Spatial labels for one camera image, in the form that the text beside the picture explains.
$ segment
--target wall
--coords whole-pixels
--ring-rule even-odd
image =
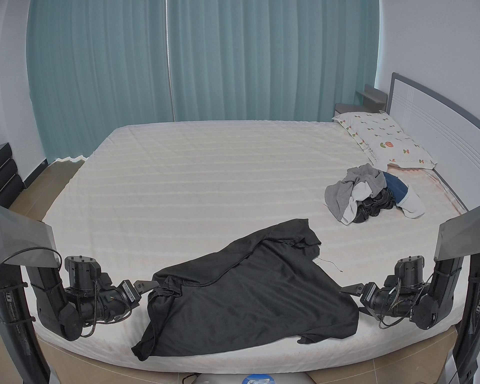
[[[8,141],[25,180],[45,159],[26,66],[30,0],[0,0],[0,142]]]
[[[381,0],[380,19],[378,88],[398,72],[480,118],[479,0]]]

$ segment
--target white bed sheet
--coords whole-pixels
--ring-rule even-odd
[[[341,286],[381,285],[398,259],[425,256],[433,270],[438,226],[461,208],[431,171],[390,171],[411,183],[427,212],[408,219],[383,210],[344,226],[323,205],[325,187],[346,169],[368,161],[337,123],[199,121],[127,126],[115,130],[80,168],[44,221],[65,257],[95,257],[114,284],[150,279],[166,266],[215,252],[231,241],[292,218],[308,218],[322,241],[319,265]],[[296,372],[355,363],[445,331],[462,316],[468,260],[450,315],[428,331],[407,320],[380,330],[360,314],[344,340],[297,344],[297,337],[254,348],[193,357],[150,357],[130,347],[149,319],[146,298],[121,324],[99,325],[87,339],[68,342],[35,323],[48,342],[107,363],[166,372]],[[66,271],[61,273],[68,283]],[[28,289],[30,308],[35,298]]]

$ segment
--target floor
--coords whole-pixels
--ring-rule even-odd
[[[82,166],[79,162],[55,162],[10,207],[27,217],[42,220],[55,198]],[[446,355],[455,343],[456,331],[448,331],[388,355],[344,367],[309,372],[317,384],[433,384],[442,370]],[[62,384],[181,384],[187,373],[149,372],[118,367],[89,359],[40,340],[40,346],[57,371]],[[2,383],[21,384],[0,339]],[[193,378],[185,381],[191,384]]]

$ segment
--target curtain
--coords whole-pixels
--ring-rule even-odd
[[[31,0],[47,159],[89,156],[129,124],[330,121],[374,83],[378,34],[379,0]]]
[[[176,120],[331,121],[374,84],[378,0],[170,0]]]
[[[89,156],[115,129],[173,121],[165,2],[32,0],[30,97],[49,162]]]

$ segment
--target blue sticker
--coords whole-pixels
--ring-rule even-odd
[[[275,384],[272,376],[253,374],[243,379],[241,384]]]

